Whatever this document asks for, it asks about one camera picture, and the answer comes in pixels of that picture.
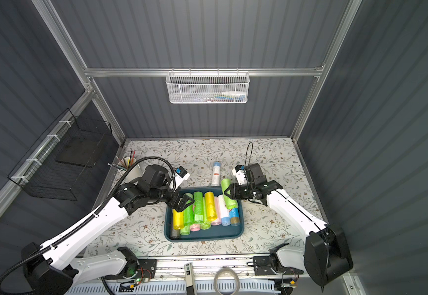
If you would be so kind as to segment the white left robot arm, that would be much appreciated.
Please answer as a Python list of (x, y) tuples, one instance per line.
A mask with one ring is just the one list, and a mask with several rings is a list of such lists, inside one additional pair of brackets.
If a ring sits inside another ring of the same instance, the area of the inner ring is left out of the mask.
[(181, 213), (194, 203), (192, 197), (180, 195), (180, 185), (189, 178), (187, 170), (173, 168), (162, 157), (158, 160), (166, 166), (149, 165), (141, 177), (126, 183), (132, 171), (128, 168), (96, 209), (54, 238), (40, 245), (28, 244), (21, 252), (21, 261), (0, 276), (0, 295), (5, 294), (4, 280), (19, 268), (31, 286), (31, 295), (63, 295), (78, 283), (126, 272), (127, 265), (137, 260), (126, 247), (96, 256), (89, 263), (77, 256), (101, 233), (139, 208), (163, 202)]

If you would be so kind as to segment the dark green trash bag roll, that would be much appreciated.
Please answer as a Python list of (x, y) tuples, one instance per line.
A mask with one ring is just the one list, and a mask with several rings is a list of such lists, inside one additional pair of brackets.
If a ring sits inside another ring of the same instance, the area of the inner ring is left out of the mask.
[(200, 191), (194, 192), (194, 223), (202, 224), (204, 222), (204, 197)]

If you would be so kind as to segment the white blue trash bag roll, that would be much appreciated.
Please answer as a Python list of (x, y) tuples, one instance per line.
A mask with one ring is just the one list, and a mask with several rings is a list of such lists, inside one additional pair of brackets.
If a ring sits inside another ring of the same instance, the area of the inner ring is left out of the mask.
[(221, 172), (221, 163), (220, 162), (214, 162), (213, 164), (213, 170), (212, 170), (212, 186), (219, 186), (221, 179), (220, 179), (220, 172)]

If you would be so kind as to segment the bright green trash bag roll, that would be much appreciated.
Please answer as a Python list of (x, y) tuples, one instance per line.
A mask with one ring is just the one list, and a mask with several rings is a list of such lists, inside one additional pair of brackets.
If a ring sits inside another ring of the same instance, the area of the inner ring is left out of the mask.
[(187, 207), (183, 211), (184, 226), (191, 227), (194, 224), (194, 211), (193, 211), (194, 197), (191, 193), (185, 193), (183, 197), (187, 201)]

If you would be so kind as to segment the pale green trash bag roll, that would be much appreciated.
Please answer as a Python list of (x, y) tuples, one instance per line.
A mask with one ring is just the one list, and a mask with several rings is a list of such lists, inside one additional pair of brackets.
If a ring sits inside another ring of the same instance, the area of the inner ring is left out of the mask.
[(202, 230), (208, 230), (208, 229), (210, 229), (211, 228), (211, 222), (203, 222), (201, 225), (200, 225), (200, 228), (202, 229)]

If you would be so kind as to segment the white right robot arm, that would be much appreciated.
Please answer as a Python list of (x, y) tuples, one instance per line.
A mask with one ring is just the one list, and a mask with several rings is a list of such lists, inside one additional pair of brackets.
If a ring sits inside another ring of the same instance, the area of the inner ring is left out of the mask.
[(271, 250), (270, 259), (284, 268), (307, 272), (321, 288), (354, 267), (343, 229), (310, 214), (293, 200), (278, 182), (268, 180), (259, 164), (237, 165), (237, 181), (221, 180), (227, 201), (248, 200), (270, 208), (293, 227), (304, 242), (303, 248), (283, 243)]

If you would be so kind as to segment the yellow trash bag roll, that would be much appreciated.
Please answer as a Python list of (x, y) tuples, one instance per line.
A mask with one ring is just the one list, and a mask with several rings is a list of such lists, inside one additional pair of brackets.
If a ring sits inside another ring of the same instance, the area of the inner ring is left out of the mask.
[(213, 222), (217, 219), (215, 196), (213, 192), (206, 192), (204, 195), (205, 209), (207, 214), (207, 221)]
[(175, 209), (172, 210), (172, 227), (174, 230), (181, 230), (184, 228), (184, 214)]

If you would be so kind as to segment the light green trash bag roll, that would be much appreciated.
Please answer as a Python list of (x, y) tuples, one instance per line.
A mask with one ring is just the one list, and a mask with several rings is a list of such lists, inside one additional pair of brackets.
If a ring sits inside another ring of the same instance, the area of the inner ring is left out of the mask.
[(225, 201), (226, 208), (228, 210), (232, 210), (235, 208), (238, 208), (238, 203), (235, 199), (232, 197), (231, 193), (231, 180), (228, 178), (224, 178), (221, 180), (221, 188), (223, 193), (223, 198)]

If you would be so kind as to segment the grey trash bag roll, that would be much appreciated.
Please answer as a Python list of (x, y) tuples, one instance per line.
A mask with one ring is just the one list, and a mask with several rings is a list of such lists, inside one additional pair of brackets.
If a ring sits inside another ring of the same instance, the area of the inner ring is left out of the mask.
[(180, 237), (181, 237), (181, 233), (179, 229), (173, 229), (173, 228), (170, 229), (170, 238), (172, 240), (179, 240)]

